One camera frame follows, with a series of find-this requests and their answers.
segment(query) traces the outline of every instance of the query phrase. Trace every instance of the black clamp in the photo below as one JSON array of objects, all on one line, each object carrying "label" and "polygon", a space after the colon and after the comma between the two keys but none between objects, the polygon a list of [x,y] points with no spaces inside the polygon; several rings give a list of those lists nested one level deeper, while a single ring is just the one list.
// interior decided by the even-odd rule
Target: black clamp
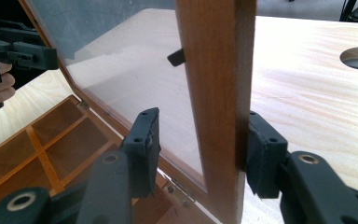
[{"label": "black clamp", "polygon": [[320,156],[287,151],[287,141],[250,114],[246,174],[259,198],[278,198],[285,223],[358,223],[358,190],[348,188]]}]

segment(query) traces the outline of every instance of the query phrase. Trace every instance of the black plastic tab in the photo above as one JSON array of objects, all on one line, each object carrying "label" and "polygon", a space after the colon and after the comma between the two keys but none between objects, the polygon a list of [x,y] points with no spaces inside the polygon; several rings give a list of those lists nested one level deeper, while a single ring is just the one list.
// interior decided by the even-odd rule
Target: black plastic tab
[{"label": "black plastic tab", "polygon": [[172,66],[176,67],[186,62],[185,51],[183,49],[177,50],[175,53],[168,56],[168,61]]},{"label": "black plastic tab", "polygon": [[279,163],[285,161],[287,141],[260,115],[251,111],[246,175],[249,186],[259,198],[277,198],[275,176]]},{"label": "black plastic tab", "polygon": [[154,192],[161,151],[158,112],[158,108],[141,112],[120,146],[129,157],[132,198],[147,197]]}]

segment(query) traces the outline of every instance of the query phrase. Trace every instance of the bolt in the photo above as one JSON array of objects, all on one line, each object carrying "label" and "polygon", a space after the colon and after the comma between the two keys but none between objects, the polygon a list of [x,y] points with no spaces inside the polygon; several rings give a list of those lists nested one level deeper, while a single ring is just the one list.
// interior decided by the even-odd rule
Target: bolt
[{"label": "bolt", "polygon": [[173,186],[169,186],[169,187],[168,187],[168,192],[169,192],[169,193],[172,193],[172,192],[173,192]]}]

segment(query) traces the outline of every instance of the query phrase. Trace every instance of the screw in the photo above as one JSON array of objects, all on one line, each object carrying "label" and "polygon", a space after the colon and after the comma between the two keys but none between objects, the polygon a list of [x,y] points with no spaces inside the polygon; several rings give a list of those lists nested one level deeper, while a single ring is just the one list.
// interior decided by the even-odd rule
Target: screw
[{"label": "screw", "polygon": [[169,187],[168,187],[168,192],[169,192],[169,193],[172,193],[172,192],[173,192],[173,186],[169,186]]},{"label": "screw", "polygon": [[183,207],[189,207],[190,203],[187,200],[183,201]]}]

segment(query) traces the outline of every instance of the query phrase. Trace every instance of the brown wood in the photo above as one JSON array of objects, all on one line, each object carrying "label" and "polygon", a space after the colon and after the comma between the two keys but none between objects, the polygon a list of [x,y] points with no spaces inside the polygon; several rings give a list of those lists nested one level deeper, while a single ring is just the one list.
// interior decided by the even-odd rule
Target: brown wood
[{"label": "brown wood", "polygon": [[240,223],[252,79],[255,1],[176,1],[208,198]]},{"label": "brown wood", "polygon": [[145,199],[137,200],[133,205],[133,223],[134,224],[154,224],[172,206],[170,200],[165,196],[158,186],[156,186],[155,196],[149,195]]},{"label": "brown wood", "polygon": [[0,145],[0,200],[26,187],[54,195],[85,179],[92,162],[121,138],[74,96]]}]

